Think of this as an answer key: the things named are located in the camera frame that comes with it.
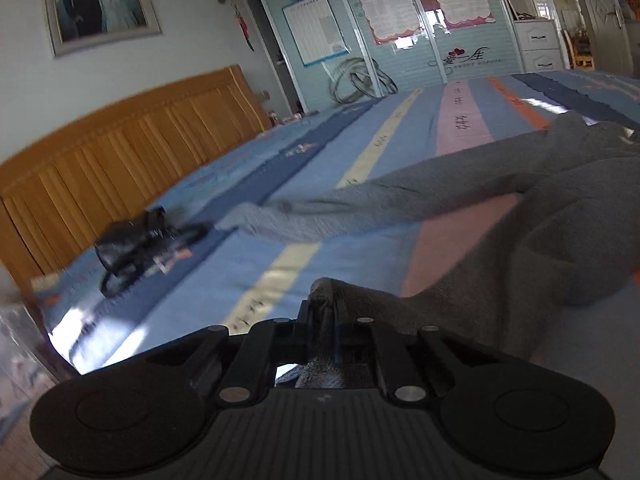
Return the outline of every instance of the black suit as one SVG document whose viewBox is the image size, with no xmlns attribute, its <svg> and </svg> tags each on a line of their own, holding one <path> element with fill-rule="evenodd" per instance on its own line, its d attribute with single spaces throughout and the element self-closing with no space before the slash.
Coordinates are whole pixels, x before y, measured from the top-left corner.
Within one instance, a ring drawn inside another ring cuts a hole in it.
<svg viewBox="0 0 640 480">
<path fill-rule="evenodd" d="M 63 0 L 66 13 L 72 20 L 81 16 L 82 20 L 76 21 L 78 36 L 90 36 L 102 32 L 102 8 L 100 0 Z"/>
</svg>

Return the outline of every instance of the blue bordered poster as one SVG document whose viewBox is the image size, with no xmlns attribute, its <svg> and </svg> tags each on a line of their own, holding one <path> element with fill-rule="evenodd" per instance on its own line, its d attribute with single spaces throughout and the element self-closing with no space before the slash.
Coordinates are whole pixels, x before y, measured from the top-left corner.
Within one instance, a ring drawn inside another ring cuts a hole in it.
<svg viewBox="0 0 640 480">
<path fill-rule="evenodd" d="M 282 11 L 305 66 L 348 54 L 328 0 L 302 0 Z"/>
</svg>

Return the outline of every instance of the yellow stripe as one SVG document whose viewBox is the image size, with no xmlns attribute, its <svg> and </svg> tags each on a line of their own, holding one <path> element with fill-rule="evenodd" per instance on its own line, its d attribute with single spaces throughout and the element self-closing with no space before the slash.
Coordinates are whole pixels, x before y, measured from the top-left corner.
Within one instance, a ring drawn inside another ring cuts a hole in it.
<svg viewBox="0 0 640 480">
<path fill-rule="evenodd" d="M 399 105 L 375 133 L 369 145 L 342 176 L 337 188 L 359 184 L 368 179 L 371 170 L 384 153 L 402 119 L 420 95 L 417 89 Z M 246 332 L 251 325 L 265 319 L 283 295 L 292 287 L 300 271 L 318 252 L 320 243 L 288 244 L 252 288 L 247 290 L 223 324 L 231 334 Z"/>
</svg>

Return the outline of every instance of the wooden chair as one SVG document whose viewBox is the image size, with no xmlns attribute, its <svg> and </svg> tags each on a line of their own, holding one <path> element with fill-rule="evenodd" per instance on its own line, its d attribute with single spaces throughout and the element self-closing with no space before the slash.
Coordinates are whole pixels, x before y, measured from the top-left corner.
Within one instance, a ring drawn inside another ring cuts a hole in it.
<svg viewBox="0 0 640 480">
<path fill-rule="evenodd" d="M 571 68 L 581 68 L 583 70 L 595 70 L 593 65 L 593 56 L 591 54 L 578 54 L 574 48 L 574 42 L 569 36 L 569 32 L 565 29 L 562 30 L 562 36 L 566 43 L 567 50 L 569 51 L 569 61 L 571 62 Z"/>
</svg>

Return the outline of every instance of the wooden headboard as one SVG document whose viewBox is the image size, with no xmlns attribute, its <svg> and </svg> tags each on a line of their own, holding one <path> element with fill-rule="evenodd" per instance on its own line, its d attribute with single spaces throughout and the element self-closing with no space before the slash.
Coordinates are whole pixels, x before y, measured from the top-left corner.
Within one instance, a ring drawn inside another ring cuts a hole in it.
<svg viewBox="0 0 640 480">
<path fill-rule="evenodd" d="M 0 166 L 0 259 L 21 291 L 105 226 L 270 127 L 239 66 L 107 106 Z"/>
</svg>

